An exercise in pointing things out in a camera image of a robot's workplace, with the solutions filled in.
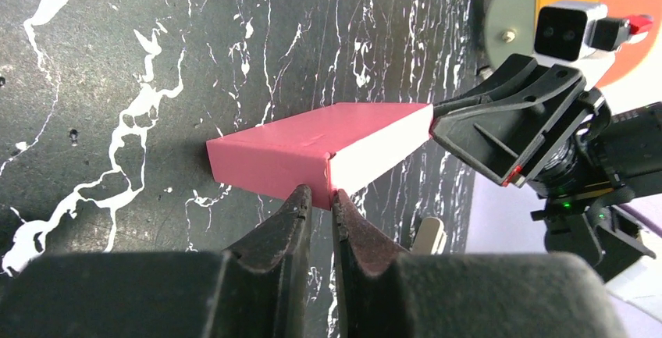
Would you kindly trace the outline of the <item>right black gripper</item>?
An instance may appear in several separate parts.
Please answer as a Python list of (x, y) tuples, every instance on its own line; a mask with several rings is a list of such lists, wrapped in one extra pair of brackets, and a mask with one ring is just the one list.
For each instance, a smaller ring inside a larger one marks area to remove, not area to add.
[(656, 256), (624, 205), (661, 192), (661, 104), (620, 114), (603, 104), (579, 125), (585, 86), (578, 69), (513, 54), (477, 87), (436, 103), (430, 134), (498, 185), (530, 180), (546, 201), (531, 214), (546, 226), (546, 250), (578, 255), (607, 282)]

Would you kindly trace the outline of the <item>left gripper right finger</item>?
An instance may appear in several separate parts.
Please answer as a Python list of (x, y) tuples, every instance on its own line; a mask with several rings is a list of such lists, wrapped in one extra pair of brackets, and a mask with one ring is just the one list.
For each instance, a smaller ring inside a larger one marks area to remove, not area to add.
[(343, 337), (624, 337), (597, 274), (572, 254), (412, 254), (333, 199)]

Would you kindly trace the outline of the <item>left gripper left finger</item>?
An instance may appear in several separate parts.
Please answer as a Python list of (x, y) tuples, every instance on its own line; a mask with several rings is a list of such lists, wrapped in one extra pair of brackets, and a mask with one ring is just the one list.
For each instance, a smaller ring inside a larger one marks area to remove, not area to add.
[(1, 302), (4, 337), (300, 337), (311, 190), (220, 252), (79, 253), (31, 262)]

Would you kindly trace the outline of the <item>pink paper box sheet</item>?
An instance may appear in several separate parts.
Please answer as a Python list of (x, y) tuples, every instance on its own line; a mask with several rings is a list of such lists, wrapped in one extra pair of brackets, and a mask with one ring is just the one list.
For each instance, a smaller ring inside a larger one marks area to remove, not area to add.
[(433, 106), (341, 102), (207, 141), (213, 178), (286, 200), (299, 185), (328, 210), (337, 190), (352, 195), (429, 140)]

